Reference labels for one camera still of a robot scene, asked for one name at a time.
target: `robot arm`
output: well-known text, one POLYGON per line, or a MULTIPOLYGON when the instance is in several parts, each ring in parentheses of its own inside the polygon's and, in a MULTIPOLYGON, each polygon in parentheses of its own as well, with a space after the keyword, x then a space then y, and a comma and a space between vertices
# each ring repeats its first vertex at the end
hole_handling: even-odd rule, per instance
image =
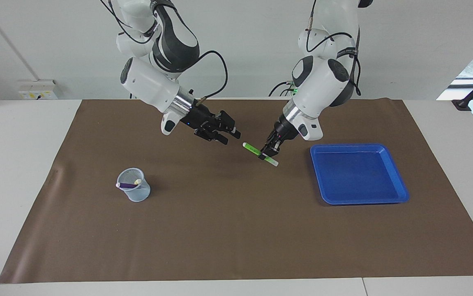
POLYGON ((131 94, 163 113, 161 130, 169 135, 179 122, 195 129, 195 135, 227 144, 218 132, 240 138, 235 121, 224 111, 215 115, 199 103, 176 79, 199 59, 196 36, 185 25, 169 0, 118 0, 131 36, 118 35, 119 50, 130 58, 121 83, 131 94), (148 62, 142 58, 148 55, 148 62))
POLYGON ((360 32, 357 8, 367 7, 372 1, 317 2, 315 15, 321 28, 312 28, 312 13, 309 28, 298 39, 306 56, 291 73, 298 90, 275 122, 260 159, 277 155, 285 140, 293 140, 299 134, 306 141, 321 139, 323 132, 318 121, 321 112, 351 98, 356 84, 350 73, 355 71, 360 32))

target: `plastic tray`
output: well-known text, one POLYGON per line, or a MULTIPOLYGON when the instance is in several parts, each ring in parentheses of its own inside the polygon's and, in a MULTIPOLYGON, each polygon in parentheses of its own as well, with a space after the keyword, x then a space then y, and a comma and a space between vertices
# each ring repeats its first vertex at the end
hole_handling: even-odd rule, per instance
POLYGON ((398 204, 409 199, 388 148, 381 144, 315 145, 311 158, 328 204, 398 204))

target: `white table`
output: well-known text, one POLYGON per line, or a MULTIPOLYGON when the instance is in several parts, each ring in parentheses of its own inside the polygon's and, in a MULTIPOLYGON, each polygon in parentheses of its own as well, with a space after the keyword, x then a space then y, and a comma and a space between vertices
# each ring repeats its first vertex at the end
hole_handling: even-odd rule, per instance
MULTIPOLYGON (((473 219, 473 115, 450 102, 405 103, 473 219)), ((0 272, 79 104, 0 101, 0 272)), ((0 285, 8 294, 466 296, 473 277, 0 285)))

